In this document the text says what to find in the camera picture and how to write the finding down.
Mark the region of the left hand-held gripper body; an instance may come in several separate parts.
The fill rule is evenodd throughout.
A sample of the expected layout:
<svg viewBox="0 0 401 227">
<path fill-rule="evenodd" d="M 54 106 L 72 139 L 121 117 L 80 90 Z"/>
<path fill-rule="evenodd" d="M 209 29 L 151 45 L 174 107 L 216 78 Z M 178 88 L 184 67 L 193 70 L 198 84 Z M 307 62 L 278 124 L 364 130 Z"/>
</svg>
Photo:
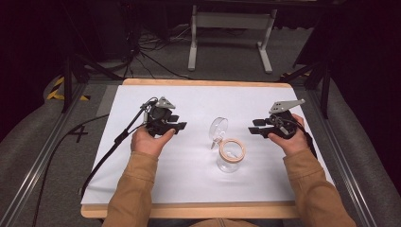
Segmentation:
<svg viewBox="0 0 401 227">
<path fill-rule="evenodd" d="M 174 126 L 169 123 L 172 116 L 172 109 L 175 106 L 164 96 L 149 103 L 150 109 L 144 114 L 144 124 L 148 133 L 155 137 L 156 135 L 164 135 Z"/>
</svg>

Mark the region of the white table mat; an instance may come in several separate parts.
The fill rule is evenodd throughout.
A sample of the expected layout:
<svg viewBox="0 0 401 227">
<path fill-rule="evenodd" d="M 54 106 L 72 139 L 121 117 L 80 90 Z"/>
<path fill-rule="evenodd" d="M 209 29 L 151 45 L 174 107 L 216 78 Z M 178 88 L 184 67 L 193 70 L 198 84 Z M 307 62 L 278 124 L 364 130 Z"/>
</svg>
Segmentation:
<svg viewBox="0 0 401 227">
<path fill-rule="evenodd" d="M 294 193 L 283 151 L 271 140 L 252 134 L 257 118 L 266 118 L 276 101 L 296 99 L 290 87 L 121 85 L 95 159 L 99 167 L 83 196 L 85 204 L 106 204 L 131 154 L 131 141 L 115 138 L 143 117 L 140 107 L 152 97 L 166 97 L 186 124 L 165 145 L 158 162 L 152 200 L 155 203 L 291 201 Z M 218 168 L 218 148 L 209 136 L 212 122 L 228 121 L 227 137 L 239 140 L 246 156 L 233 173 Z"/>
</svg>

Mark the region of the yellow black hazard tape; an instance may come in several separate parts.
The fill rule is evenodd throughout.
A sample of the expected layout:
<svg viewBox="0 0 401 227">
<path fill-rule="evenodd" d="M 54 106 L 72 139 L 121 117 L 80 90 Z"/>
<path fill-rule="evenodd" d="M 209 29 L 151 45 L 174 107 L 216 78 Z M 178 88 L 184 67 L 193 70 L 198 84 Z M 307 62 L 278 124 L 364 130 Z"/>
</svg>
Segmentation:
<svg viewBox="0 0 401 227">
<path fill-rule="evenodd" d="M 60 76 L 54 83 L 51 91 L 47 96 L 47 99 L 65 100 L 64 95 L 59 93 L 59 89 L 61 88 L 63 83 L 64 83 L 64 76 Z"/>
</svg>

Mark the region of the aluminium floor rail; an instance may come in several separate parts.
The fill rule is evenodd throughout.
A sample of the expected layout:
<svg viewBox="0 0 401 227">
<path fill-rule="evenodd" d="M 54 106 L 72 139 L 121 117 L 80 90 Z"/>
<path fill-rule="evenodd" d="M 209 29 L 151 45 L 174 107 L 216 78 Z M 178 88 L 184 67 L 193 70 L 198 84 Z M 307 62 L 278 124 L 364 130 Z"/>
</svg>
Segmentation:
<svg viewBox="0 0 401 227">
<path fill-rule="evenodd" d="M 366 203 L 366 200 L 359 188 L 358 182 L 352 172 L 352 169 L 350 165 L 348 164 L 344 154 L 343 150 L 340 147 L 340 143 L 333 132 L 333 129 L 327 119 L 323 117 L 323 114 L 321 113 L 320 109 L 320 101 L 318 99 L 318 96 L 311 91 L 307 91 L 308 97 L 310 98 L 310 101 L 315 109 L 315 111 L 319 115 L 319 119 L 321 124 L 323 125 L 323 129 L 328 136 L 328 140 L 330 142 L 331 148 L 334 150 L 333 151 L 333 156 L 336 162 L 336 165 L 339 169 L 341 178 L 345 184 L 345 187 L 348 191 L 348 194 L 353 202 L 353 205 L 355 206 L 355 209 L 357 211 L 358 217 L 361 221 L 362 227 L 377 227 L 375 219 Z"/>
<path fill-rule="evenodd" d="M 21 210 L 25 206 L 26 201 L 34 189 L 37 181 L 39 181 L 42 172 L 49 161 L 51 150 L 56 146 L 59 138 L 61 137 L 61 131 L 71 115 L 71 112 L 77 105 L 81 95 L 85 91 L 85 88 L 85 83 L 78 83 L 76 85 L 65 112 L 59 115 L 54 127 L 52 128 L 52 131 L 48 134 L 43 147 L 41 148 L 29 171 L 25 175 L 18 192 L 14 196 L 4 216 L 2 216 L 0 219 L 0 227 L 12 227 L 15 223 L 15 220 L 18 218 Z"/>
</svg>

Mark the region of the white metal stand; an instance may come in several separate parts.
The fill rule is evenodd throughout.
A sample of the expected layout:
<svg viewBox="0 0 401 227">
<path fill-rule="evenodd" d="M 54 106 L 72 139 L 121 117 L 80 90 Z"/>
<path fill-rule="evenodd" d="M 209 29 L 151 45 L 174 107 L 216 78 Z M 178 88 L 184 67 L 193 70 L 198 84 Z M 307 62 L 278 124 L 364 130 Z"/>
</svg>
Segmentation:
<svg viewBox="0 0 401 227">
<path fill-rule="evenodd" d="M 198 50 L 197 29 L 202 28 L 235 28 L 235 29 L 254 29 L 263 30 L 264 38 L 257 43 L 259 55 L 267 74 L 272 73 L 272 66 L 267 52 L 267 45 L 273 29 L 277 10 L 273 9 L 268 14 L 250 13 L 228 13 L 228 12 L 202 12 L 198 7 L 192 7 L 191 16 L 191 45 L 187 68 L 189 71 L 196 69 L 196 59 Z"/>
</svg>

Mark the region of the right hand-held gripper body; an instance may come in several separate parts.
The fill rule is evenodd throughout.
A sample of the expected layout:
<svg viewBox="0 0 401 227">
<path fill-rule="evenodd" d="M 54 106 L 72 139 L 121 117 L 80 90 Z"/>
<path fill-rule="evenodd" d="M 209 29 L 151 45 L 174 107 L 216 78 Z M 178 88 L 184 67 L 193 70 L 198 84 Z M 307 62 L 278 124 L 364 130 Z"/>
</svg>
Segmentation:
<svg viewBox="0 0 401 227">
<path fill-rule="evenodd" d="M 275 134 L 284 138 L 291 138 L 299 128 L 300 124 L 292 116 L 291 108 L 297 107 L 305 103 L 304 99 L 290 101 L 276 101 L 269 110 L 270 117 L 268 123 L 273 125 Z"/>
</svg>

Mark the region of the person's right hand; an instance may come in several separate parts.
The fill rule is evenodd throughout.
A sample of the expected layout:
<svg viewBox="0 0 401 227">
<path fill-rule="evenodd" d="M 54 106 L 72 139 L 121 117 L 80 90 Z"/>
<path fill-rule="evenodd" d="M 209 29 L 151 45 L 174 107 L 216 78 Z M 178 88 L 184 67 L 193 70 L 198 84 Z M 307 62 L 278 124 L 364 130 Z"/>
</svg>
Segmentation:
<svg viewBox="0 0 401 227">
<path fill-rule="evenodd" d="M 301 129 L 297 129 L 296 133 L 290 139 L 284 139 L 274 133 L 270 133 L 268 137 L 283 150 L 286 156 L 309 148 L 306 136 Z"/>
</svg>

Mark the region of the glass jar with hinged lid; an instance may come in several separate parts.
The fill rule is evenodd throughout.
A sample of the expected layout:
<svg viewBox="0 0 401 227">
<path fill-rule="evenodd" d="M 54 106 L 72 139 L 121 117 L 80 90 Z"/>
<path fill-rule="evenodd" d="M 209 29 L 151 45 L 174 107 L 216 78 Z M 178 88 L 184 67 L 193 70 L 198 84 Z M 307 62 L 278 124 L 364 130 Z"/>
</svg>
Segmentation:
<svg viewBox="0 0 401 227">
<path fill-rule="evenodd" d="M 226 138 L 228 119 L 217 117 L 209 128 L 209 138 L 212 140 L 211 149 L 218 149 L 217 166 L 220 171 L 234 173 L 240 168 L 246 155 L 244 145 L 237 139 Z"/>
</svg>

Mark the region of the person's left hand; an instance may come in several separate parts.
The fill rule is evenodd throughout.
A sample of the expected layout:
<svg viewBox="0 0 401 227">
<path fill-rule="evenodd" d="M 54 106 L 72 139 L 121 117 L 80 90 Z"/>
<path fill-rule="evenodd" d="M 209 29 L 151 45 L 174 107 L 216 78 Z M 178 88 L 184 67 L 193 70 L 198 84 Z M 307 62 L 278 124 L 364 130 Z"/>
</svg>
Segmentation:
<svg viewBox="0 0 401 227">
<path fill-rule="evenodd" d="M 158 158 L 165 144 L 174 136 L 175 130 L 167 131 L 161 137 L 152 137 L 145 127 L 138 128 L 132 135 L 131 150 L 143 152 Z"/>
</svg>

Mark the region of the black tripod stand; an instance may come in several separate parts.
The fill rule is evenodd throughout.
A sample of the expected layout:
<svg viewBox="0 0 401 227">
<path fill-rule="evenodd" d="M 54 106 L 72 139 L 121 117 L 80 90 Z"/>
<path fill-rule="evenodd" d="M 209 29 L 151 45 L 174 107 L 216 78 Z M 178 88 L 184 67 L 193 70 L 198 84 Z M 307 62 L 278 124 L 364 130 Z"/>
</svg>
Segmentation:
<svg viewBox="0 0 401 227">
<path fill-rule="evenodd" d="M 103 74 L 111 80 L 122 80 L 110 69 L 101 66 L 99 63 L 90 60 L 80 54 L 72 54 L 66 58 L 63 64 L 62 75 L 64 77 L 64 101 L 62 112 L 66 113 L 73 103 L 73 79 L 84 84 L 89 81 L 89 75 L 85 65 L 89 65 L 95 71 Z"/>
<path fill-rule="evenodd" d="M 306 65 L 295 72 L 290 74 L 285 74 L 283 77 L 278 79 L 278 82 L 288 83 L 293 79 L 296 79 L 305 73 L 309 76 L 304 82 L 304 87 L 307 90 L 315 90 L 319 83 L 322 84 L 321 89 L 321 100 L 320 109 L 325 119 L 328 118 L 327 106 L 328 106 L 328 96 L 330 87 L 330 72 L 329 63 L 327 61 L 318 61 L 310 65 Z"/>
</svg>

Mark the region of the wooden table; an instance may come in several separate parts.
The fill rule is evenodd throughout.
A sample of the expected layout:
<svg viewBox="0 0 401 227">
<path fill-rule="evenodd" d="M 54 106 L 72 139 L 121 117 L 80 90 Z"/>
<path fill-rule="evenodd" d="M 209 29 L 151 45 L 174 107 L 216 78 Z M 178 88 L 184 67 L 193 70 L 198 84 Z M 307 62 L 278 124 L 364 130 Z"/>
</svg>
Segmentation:
<svg viewBox="0 0 401 227">
<path fill-rule="evenodd" d="M 122 85 L 162 86 L 230 86 L 230 87 L 290 87 L 285 83 L 127 79 Z M 81 213 L 86 218 L 103 218 L 107 204 L 85 204 Z M 155 218 L 297 218 L 298 213 L 291 201 L 240 201 L 240 202 L 189 202 L 153 203 L 151 214 Z"/>
</svg>

